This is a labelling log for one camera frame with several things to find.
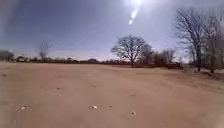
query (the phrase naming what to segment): bare ground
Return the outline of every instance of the bare ground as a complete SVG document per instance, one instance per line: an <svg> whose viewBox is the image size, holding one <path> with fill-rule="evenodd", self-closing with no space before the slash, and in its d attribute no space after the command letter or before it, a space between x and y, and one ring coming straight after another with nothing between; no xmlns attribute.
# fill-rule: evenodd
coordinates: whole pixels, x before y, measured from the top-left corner
<svg viewBox="0 0 224 128"><path fill-rule="evenodd" d="M0 73L0 128L224 127L224 83L205 76L7 63Z"/></svg>

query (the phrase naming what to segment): dirt field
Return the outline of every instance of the dirt field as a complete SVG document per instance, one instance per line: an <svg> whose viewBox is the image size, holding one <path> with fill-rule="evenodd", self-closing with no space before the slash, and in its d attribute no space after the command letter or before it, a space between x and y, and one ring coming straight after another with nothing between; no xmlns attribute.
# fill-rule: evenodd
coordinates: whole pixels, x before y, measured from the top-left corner
<svg viewBox="0 0 224 128"><path fill-rule="evenodd" d="M0 75L0 128L224 128L224 83L205 76L7 63Z"/></svg>

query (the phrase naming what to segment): sky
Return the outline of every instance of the sky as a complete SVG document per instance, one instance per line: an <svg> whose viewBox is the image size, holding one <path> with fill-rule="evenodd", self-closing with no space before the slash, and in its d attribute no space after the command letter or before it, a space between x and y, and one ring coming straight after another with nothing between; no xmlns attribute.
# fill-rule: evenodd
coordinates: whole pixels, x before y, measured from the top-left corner
<svg viewBox="0 0 224 128"><path fill-rule="evenodd" d="M0 0L0 49L37 56L112 59L118 38L141 36L155 50L174 48L175 11L220 8L223 0Z"/></svg>

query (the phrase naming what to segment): leafless tree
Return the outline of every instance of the leafless tree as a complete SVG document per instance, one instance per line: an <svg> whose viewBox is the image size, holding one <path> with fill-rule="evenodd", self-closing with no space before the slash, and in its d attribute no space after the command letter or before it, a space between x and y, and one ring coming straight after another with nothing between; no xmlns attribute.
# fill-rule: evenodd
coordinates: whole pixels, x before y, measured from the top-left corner
<svg viewBox="0 0 224 128"><path fill-rule="evenodd" d="M139 62L145 66L149 66L153 61L153 50L152 46L145 44L141 50Z"/></svg>
<svg viewBox="0 0 224 128"><path fill-rule="evenodd" d="M219 62L220 62L221 68L224 68L224 48L220 49Z"/></svg>
<svg viewBox="0 0 224 128"><path fill-rule="evenodd" d="M42 61L46 59L49 49L52 47L50 42L43 42L39 46L39 56L41 57Z"/></svg>
<svg viewBox="0 0 224 128"><path fill-rule="evenodd" d="M203 45L203 16L194 9L179 9L176 15L177 36L184 40L189 47L193 46L198 71L201 70L201 56Z"/></svg>
<svg viewBox="0 0 224 128"><path fill-rule="evenodd" d="M221 25L223 16L218 15L215 11L205 16L204 32L206 43L204 52L209 58L210 72L214 73L216 67L216 59L223 50L223 26Z"/></svg>
<svg viewBox="0 0 224 128"><path fill-rule="evenodd" d="M166 60L163 56L163 52L155 51L153 53L153 63L155 64L155 66L159 66L159 67L163 67L167 65Z"/></svg>
<svg viewBox="0 0 224 128"><path fill-rule="evenodd" d="M175 52L176 51L174 49L166 49L166 50L163 50L162 55L163 55L164 61L167 64L171 64L173 62L173 59L175 57L174 56Z"/></svg>
<svg viewBox="0 0 224 128"><path fill-rule="evenodd" d="M195 57L195 49L194 49L194 46L189 45L187 47L187 53L190 56L191 62L195 63L196 57Z"/></svg>
<svg viewBox="0 0 224 128"><path fill-rule="evenodd" d="M134 62L139 57L144 44L145 41L141 37L125 36L118 40L111 52L121 59L129 60L133 68Z"/></svg>

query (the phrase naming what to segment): rock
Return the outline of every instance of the rock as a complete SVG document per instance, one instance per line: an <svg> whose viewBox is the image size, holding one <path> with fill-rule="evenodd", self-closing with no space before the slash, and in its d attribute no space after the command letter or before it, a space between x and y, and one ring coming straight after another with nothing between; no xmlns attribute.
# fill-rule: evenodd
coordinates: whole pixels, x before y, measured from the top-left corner
<svg viewBox="0 0 224 128"><path fill-rule="evenodd" d="M62 88L57 88L57 90L62 90Z"/></svg>
<svg viewBox="0 0 224 128"><path fill-rule="evenodd" d="M97 106L92 106L92 108L93 108L93 109L97 109L98 107L97 107Z"/></svg>
<svg viewBox="0 0 224 128"><path fill-rule="evenodd" d="M136 115L137 113L136 113L136 112L132 112L131 114L132 114L132 115Z"/></svg>
<svg viewBox="0 0 224 128"><path fill-rule="evenodd" d="M25 110L26 109L26 106L22 106L21 108L20 108L20 110Z"/></svg>

